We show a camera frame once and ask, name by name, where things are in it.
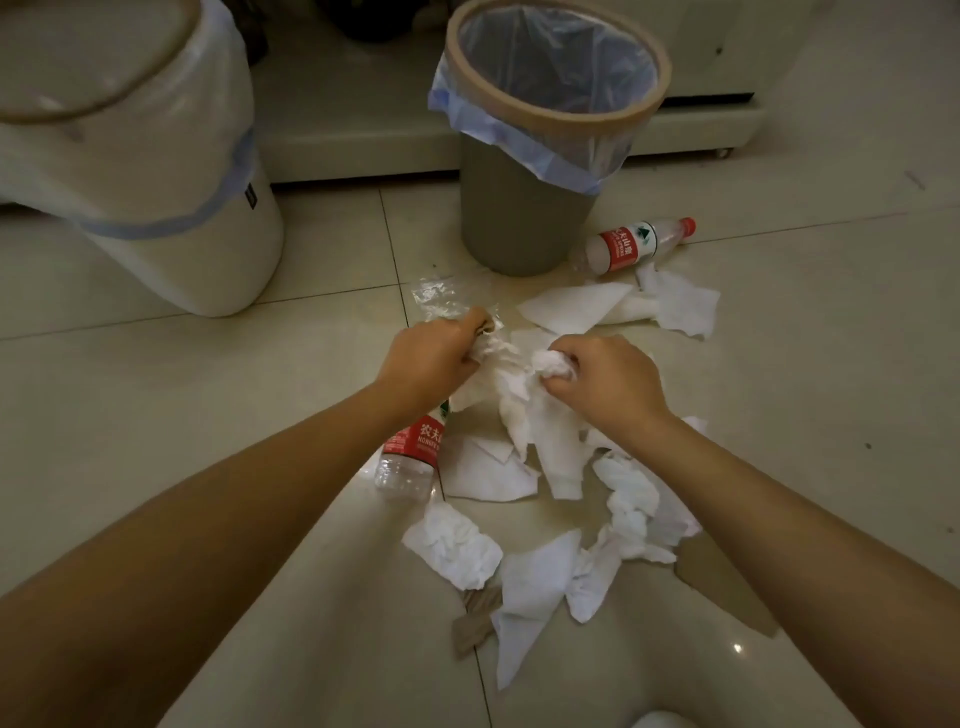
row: person's left hand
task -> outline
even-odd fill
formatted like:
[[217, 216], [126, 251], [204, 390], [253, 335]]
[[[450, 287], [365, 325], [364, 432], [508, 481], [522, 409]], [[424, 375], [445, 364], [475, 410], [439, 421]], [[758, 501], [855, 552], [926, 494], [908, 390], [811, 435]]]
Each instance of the person's left hand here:
[[437, 319], [394, 337], [376, 383], [400, 407], [404, 422], [439, 406], [477, 371], [470, 347], [489, 321], [487, 311], [474, 307], [460, 321]]

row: cardboard piece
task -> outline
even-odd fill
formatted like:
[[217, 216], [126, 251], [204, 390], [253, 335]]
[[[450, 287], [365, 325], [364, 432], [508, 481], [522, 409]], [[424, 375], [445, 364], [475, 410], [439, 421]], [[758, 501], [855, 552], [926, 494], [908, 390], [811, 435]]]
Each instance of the cardboard piece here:
[[484, 640], [493, 634], [491, 612], [503, 605], [503, 591], [500, 585], [486, 589], [467, 590], [464, 592], [464, 606], [467, 613], [453, 621], [453, 652], [461, 660], [474, 647], [479, 647]]
[[674, 573], [761, 635], [773, 637], [780, 630], [770, 610], [706, 532], [680, 542]]

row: forearm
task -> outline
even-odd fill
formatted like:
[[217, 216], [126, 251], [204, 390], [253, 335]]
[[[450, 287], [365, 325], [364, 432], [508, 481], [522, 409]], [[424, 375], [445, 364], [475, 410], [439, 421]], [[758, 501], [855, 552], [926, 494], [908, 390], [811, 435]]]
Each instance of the forearm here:
[[187, 478], [0, 600], [2, 702], [74, 720], [54, 704], [64, 694], [84, 703], [73, 709], [159, 720], [350, 477], [408, 424], [391, 400], [374, 385]]
[[960, 718], [957, 590], [679, 420], [629, 439], [861, 721]]

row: black label on trash can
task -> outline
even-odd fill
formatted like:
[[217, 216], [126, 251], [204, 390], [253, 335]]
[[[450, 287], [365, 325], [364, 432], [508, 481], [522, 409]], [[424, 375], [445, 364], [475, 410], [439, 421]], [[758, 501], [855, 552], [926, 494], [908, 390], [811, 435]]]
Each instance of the black label on trash can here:
[[243, 193], [247, 197], [247, 202], [250, 203], [250, 209], [254, 209], [256, 207], [256, 192], [253, 191], [253, 185], [248, 184]]

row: blue trash bag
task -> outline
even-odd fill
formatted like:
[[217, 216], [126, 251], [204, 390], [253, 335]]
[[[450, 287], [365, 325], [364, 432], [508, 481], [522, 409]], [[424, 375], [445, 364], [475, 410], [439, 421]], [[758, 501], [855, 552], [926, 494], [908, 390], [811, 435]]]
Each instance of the blue trash bag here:
[[[468, 63], [490, 84], [554, 111], [625, 109], [653, 91], [659, 79], [653, 54], [640, 40], [560, 8], [517, 5], [480, 12], [464, 22], [459, 42]], [[600, 194], [636, 134], [634, 128], [588, 137], [548, 135], [507, 124], [458, 92], [446, 53], [427, 107], [446, 113], [456, 131], [495, 144], [543, 182], [587, 195]]]

